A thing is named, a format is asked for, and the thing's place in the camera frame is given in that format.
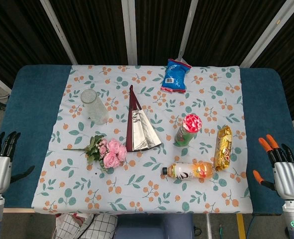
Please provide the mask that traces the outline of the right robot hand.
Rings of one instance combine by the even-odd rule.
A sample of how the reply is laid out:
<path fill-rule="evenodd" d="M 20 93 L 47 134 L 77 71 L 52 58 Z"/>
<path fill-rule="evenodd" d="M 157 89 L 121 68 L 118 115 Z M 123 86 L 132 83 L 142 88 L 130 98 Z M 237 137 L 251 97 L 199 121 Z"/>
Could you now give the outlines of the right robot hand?
<path fill-rule="evenodd" d="M 279 146 L 271 135 L 260 137 L 259 144 L 267 152 L 274 174 L 271 183 L 262 178 L 257 170 L 253 170 L 255 180 L 276 193 L 285 201 L 294 200 L 294 154 L 286 145 Z"/>

